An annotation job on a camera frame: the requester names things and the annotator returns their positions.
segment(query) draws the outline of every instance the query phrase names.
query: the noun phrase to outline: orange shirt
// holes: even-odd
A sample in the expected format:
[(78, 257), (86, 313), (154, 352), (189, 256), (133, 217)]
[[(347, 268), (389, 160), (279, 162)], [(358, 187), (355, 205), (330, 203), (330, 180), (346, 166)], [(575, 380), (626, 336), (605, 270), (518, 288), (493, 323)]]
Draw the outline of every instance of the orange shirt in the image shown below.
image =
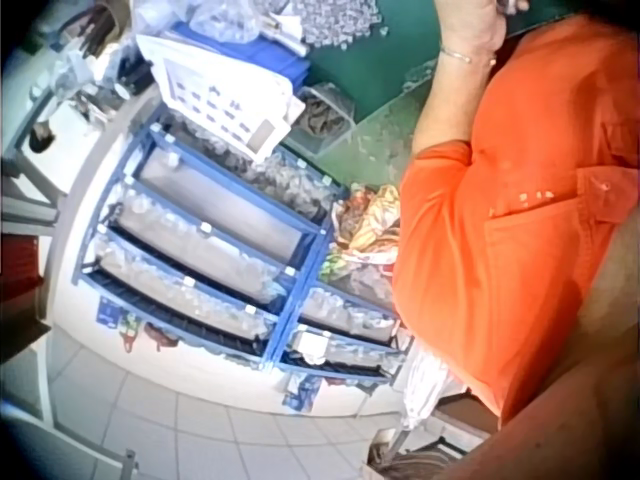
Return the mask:
[(520, 42), (470, 146), (428, 148), (405, 174), (396, 307), (503, 422), (553, 367), (638, 201), (639, 131), (635, 36), (576, 16)]

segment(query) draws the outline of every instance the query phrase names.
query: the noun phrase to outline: white tile floor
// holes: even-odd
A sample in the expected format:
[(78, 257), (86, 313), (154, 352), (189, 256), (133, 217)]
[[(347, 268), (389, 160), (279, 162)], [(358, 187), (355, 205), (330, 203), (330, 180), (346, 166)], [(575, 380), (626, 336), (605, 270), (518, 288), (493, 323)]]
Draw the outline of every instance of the white tile floor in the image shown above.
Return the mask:
[[(52, 335), (48, 358), (56, 422), (113, 452), (133, 449), (139, 479), (355, 480), (373, 435), (399, 423), (395, 414), (309, 418), (211, 404), (134, 376), (59, 328)], [(2, 367), (5, 386), (28, 402), (37, 400), (29, 375), (32, 354), (23, 352)], [(436, 439), (433, 432), (418, 430), (406, 446)], [(70, 453), (58, 450), (60, 461), (66, 461)], [(74, 475), (81, 476), (64, 480), (119, 478), (108, 465), (86, 460), (73, 465)]]

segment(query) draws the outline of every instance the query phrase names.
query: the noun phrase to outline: hand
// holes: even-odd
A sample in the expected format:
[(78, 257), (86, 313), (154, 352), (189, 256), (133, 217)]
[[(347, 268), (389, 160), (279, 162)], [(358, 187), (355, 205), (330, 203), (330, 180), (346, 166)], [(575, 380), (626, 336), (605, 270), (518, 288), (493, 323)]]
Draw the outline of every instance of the hand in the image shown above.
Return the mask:
[[(434, 0), (442, 44), (469, 56), (492, 56), (504, 43), (505, 16), (496, 0)], [(518, 0), (518, 10), (528, 10), (528, 0)]]

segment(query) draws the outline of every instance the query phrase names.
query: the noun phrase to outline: bracelet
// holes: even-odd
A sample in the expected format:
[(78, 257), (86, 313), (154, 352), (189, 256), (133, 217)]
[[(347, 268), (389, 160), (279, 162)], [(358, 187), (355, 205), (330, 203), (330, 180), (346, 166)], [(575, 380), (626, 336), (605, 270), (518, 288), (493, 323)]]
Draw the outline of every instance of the bracelet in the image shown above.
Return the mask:
[[(445, 47), (442, 44), (440, 44), (440, 52), (444, 53), (445, 55), (448, 55), (450, 57), (457, 58), (458, 60), (462, 60), (466, 64), (473, 63), (473, 59), (471, 57), (467, 57), (466, 55), (463, 55), (461, 53), (454, 52), (453, 50), (449, 50), (447, 47)], [(497, 60), (496, 60), (496, 56), (494, 55), (489, 60), (489, 66), (493, 67), (496, 63), (497, 63)]]

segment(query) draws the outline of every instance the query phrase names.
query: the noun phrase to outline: green table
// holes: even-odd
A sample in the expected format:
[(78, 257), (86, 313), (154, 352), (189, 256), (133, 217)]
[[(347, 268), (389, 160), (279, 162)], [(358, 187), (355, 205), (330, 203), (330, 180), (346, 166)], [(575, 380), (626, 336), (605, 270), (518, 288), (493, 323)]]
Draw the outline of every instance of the green table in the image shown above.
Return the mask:
[[(511, 34), (568, 11), (557, 0), (537, 0), (531, 12), (509, 20)], [(430, 0), (378, 0), (390, 32), (356, 42), (343, 52), (313, 52), (312, 81), (329, 80), (356, 101), (358, 126), (314, 163), (336, 180), (397, 184), (409, 162), (411, 139), (431, 86), (439, 31)]]
[[(532, 10), (510, 19), (510, 31), (544, 23), (566, 13), (560, 0), (536, 0)], [(389, 27), (386, 37), (376, 30), (347, 51), (314, 49), (308, 83), (329, 80), (356, 101), (356, 121), (367, 117), (402, 93), (407, 75), (434, 58), (440, 31), (431, 0), (378, 0)]]

